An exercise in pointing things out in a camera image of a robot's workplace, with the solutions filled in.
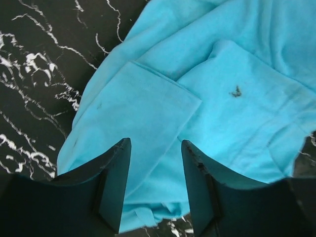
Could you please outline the cyan t shirt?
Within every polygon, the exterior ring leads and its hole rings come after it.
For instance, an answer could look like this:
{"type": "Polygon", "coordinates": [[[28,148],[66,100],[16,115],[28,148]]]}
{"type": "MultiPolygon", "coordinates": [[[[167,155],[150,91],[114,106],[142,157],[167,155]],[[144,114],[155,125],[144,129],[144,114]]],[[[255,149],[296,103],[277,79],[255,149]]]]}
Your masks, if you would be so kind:
{"type": "Polygon", "coordinates": [[[183,140],[270,183],[315,129],[315,1],[152,0],[88,82],[57,173],[130,138],[126,232],[189,213],[183,140]]]}

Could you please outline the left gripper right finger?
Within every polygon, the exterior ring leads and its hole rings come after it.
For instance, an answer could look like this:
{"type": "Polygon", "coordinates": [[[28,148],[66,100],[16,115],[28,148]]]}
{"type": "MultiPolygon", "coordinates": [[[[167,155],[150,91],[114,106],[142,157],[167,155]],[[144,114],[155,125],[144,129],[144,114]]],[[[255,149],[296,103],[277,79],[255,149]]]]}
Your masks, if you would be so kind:
{"type": "Polygon", "coordinates": [[[195,236],[315,236],[314,177],[266,184],[225,167],[188,140],[181,152],[195,236]]]}

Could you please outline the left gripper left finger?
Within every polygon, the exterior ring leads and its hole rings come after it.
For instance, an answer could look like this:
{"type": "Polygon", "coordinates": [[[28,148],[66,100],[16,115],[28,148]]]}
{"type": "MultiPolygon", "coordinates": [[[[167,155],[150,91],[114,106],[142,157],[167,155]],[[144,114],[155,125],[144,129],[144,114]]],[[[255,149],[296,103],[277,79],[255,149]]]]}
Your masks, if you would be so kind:
{"type": "Polygon", "coordinates": [[[117,235],[130,156],[131,141],[124,138],[102,155],[51,181],[1,175],[1,236],[117,235]]]}

